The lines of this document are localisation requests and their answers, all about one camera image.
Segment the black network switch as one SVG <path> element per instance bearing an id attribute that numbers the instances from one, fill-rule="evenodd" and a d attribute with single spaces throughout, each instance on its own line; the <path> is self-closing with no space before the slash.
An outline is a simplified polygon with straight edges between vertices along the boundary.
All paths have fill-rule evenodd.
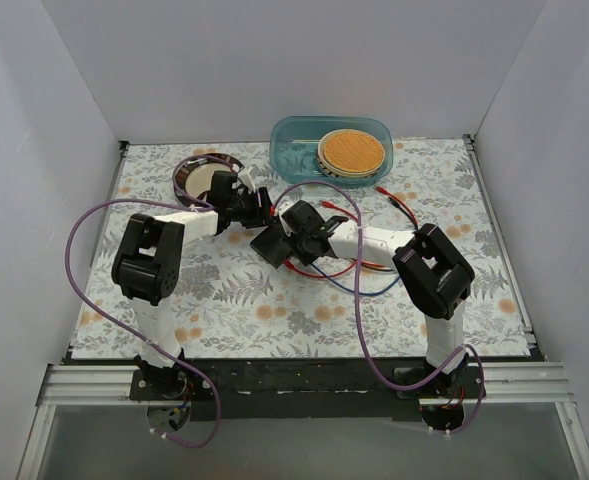
<path id="1" fill-rule="evenodd" d="M 269 265 L 279 268 L 293 254 L 285 238 L 283 227 L 273 224 L 257 235 L 250 242 L 250 247 Z"/>

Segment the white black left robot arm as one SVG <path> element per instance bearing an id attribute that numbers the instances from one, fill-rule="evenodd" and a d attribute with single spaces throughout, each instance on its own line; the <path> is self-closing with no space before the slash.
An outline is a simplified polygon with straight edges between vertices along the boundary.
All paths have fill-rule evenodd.
<path id="1" fill-rule="evenodd" d="M 167 400 L 179 398 L 187 386 L 185 373 L 174 367 L 181 353 L 170 313 L 170 297 L 180 277 L 183 247 L 214 237 L 233 222 L 251 229 L 266 226 L 272 203 L 267 189 L 255 184 L 255 170 L 216 171 L 201 209 L 177 213 L 132 215 L 112 267 L 112 280 L 130 301 L 139 332 L 146 337 L 137 362 L 157 369 L 152 387 Z"/>

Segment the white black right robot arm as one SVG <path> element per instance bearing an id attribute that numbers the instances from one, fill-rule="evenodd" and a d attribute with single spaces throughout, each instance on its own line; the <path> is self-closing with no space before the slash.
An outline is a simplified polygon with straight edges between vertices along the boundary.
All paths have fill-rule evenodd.
<path id="1" fill-rule="evenodd" d="M 473 268 L 443 231 L 425 224 L 414 231 L 367 227 L 360 212 L 324 218 L 305 201 L 274 209 L 284 240 L 296 258 L 310 264 L 321 257 L 353 260 L 354 311 L 357 337 L 372 372 L 388 388 L 410 392 L 427 388 L 449 397 L 463 384 L 468 355 L 464 346 L 463 313 L 475 279 Z M 413 305 L 424 315 L 427 329 L 425 377 L 396 384 L 376 366 L 362 322 L 360 270 L 365 263 L 396 271 Z"/>

